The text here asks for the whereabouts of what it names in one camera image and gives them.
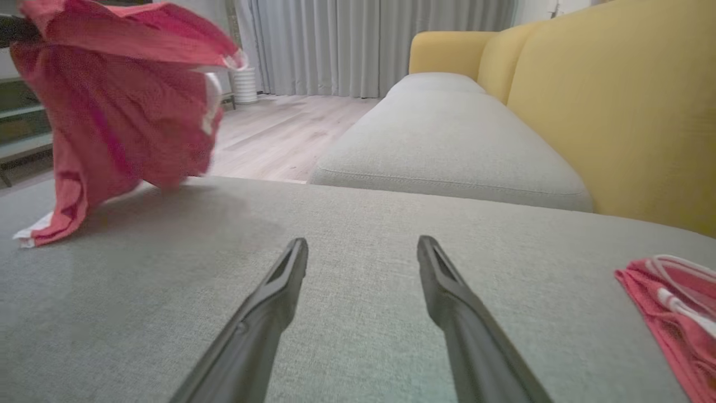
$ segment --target red fabric with white trim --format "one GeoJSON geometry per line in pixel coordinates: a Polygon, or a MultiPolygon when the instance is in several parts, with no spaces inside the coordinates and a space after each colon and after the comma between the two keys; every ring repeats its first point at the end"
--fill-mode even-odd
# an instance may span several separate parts
{"type": "Polygon", "coordinates": [[[615,275],[692,402],[716,402],[716,273],[657,255],[615,275]]]}
{"type": "Polygon", "coordinates": [[[15,236],[24,246],[66,237],[142,180],[167,187],[206,172],[221,91],[194,70],[245,64],[219,28],[168,3],[31,0],[20,9],[42,39],[11,54],[52,124],[57,198],[48,219],[15,236]]]}

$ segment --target gray curtain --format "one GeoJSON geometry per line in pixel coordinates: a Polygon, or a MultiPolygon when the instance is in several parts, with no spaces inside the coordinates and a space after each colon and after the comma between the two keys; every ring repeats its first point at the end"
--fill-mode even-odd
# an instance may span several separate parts
{"type": "Polygon", "coordinates": [[[255,46],[259,88],[277,95],[360,98],[385,96],[407,74],[410,42],[418,32],[505,29],[515,5],[515,0],[246,1],[255,44],[245,47],[255,46]]]}

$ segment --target wooden floor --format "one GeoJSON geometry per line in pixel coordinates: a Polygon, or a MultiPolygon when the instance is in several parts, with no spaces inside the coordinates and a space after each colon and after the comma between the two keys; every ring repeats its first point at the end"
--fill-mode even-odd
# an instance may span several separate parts
{"type": "MultiPolygon", "coordinates": [[[[326,149],[380,100],[261,95],[224,113],[208,175],[305,182],[326,149]]],[[[52,179],[52,157],[6,170],[0,196],[52,179]]]]}

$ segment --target white vase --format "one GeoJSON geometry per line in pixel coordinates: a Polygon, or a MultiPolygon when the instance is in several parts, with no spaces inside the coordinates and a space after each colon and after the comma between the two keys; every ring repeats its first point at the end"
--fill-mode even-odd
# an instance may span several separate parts
{"type": "Polygon", "coordinates": [[[258,102],[256,94],[256,76],[253,67],[244,70],[232,71],[233,96],[238,104],[258,102]]]}

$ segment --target sofa seat cushion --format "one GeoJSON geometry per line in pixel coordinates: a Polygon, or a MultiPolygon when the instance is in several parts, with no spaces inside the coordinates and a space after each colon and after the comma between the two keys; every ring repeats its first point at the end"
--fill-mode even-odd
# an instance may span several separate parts
{"type": "Polygon", "coordinates": [[[420,72],[405,76],[388,91],[390,96],[405,91],[455,91],[460,93],[480,93],[485,90],[472,78],[451,72],[420,72]]]}
{"type": "Polygon", "coordinates": [[[686,403],[614,279],[716,240],[630,219],[489,201],[244,179],[140,189],[35,250],[11,239],[51,181],[0,197],[8,402],[166,402],[293,237],[309,243],[267,402],[455,402],[415,247],[434,236],[554,403],[686,403]]]}
{"type": "Polygon", "coordinates": [[[559,154],[477,93],[386,97],[318,160],[310,182],[591,211],[559,154]]]}

